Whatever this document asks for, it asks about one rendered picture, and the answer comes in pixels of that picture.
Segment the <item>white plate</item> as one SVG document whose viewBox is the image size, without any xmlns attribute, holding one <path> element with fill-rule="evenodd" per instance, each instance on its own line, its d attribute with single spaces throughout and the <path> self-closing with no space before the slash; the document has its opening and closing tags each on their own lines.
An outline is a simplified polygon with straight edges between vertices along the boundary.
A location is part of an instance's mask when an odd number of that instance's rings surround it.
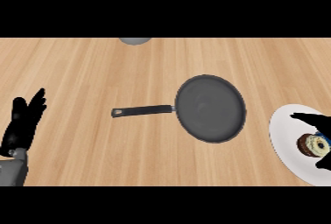
<svg viewBox="0 0 331 224">
<path fill-rule="evenodd" d="M 316 168 L 318 157 L 306 156 L 297 149 L 297 139 L 303 134 L 315 134 L 316 128 L 291 117 L 293 113 L 321 112 L 302 104 L 284 105 L 272 114 L 269 137 L 274 151 L 293 174 L 313 186 L 331 186 L 331 171 Z"/>
</svg>

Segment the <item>dark grey frying pan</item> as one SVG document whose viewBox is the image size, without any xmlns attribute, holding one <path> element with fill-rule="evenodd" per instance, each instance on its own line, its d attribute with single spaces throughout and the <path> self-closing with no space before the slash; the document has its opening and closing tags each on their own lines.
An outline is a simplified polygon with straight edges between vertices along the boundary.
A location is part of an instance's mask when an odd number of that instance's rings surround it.
<svg viewBox="0 0 331 224">
<path fill-rule="evenodd" d="M 245 103 L 234 84 L 219 76 L 203 74 L 180 85 L 175 105 L 114 108 L 112 117 L 176 113 L 186 132 L 206 143 L 232 140 L 245 123 Z"/>
</svg>

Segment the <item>grey round object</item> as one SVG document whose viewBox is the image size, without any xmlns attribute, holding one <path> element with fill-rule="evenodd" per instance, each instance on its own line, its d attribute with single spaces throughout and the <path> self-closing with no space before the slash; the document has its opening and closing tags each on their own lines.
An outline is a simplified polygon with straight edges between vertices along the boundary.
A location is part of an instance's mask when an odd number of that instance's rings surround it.
<svg viewBox="0 0 331 224">
<path fill-rule="evenodd" d="M 151 40 L 151 38 L 120 38 L 120 41 L 130 46 L 142 45 L 149 40 Z"/>
</svg>

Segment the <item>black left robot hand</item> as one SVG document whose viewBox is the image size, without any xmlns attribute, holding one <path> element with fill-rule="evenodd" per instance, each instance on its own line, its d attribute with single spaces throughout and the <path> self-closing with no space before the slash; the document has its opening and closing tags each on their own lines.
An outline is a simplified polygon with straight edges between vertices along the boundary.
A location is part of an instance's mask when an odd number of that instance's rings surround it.
<svg viewBox="0 0 331 224">
<path fill-rule="evenodd" d="M 28 150 L 31 147 L 37 124 L 47 108 L 44 95 L 46 90 L 42 88 L 31 102 L 27 102 L 24 97 L 13 99 L 12 120 L 6 127 L 0 144 L 0 156 L 3 157 L 11 158 L 13 156 L 12 151 L 16 148 Z"/>
</svg>

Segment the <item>chocolate cupcake with pale frosting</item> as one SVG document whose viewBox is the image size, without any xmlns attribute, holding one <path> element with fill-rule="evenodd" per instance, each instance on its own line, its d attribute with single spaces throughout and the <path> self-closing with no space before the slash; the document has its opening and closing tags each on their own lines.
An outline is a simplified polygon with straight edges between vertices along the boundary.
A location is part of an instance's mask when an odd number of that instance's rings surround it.
<svg viewBox="0 0 331 224">
<path fill-rule="evenodd" d="M 322 158 L 330 152 L 328 141 L 321 136 L 312 134 L 303 134 L 297 139 L 296 145 L 300 152 L 312 158 Z"/>
</svg>

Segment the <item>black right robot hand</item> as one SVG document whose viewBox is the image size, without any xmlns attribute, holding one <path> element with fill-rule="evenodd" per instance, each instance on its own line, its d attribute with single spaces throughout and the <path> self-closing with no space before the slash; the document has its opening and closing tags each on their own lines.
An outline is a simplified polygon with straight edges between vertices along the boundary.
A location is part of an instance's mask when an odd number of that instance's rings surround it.
<svg viewBox="0 0 331 224">
<path fill-rule="evenodd" d="M 324 134 L 324 136 L 331 140 L 331 116 L 308 114 L 308 113 L 293 113 L 291 117 L 299 119 Z M 327 169 L 331 171 L 331 152 L 325 157 L 315 163 L 318 169 Z"/>
</svg>

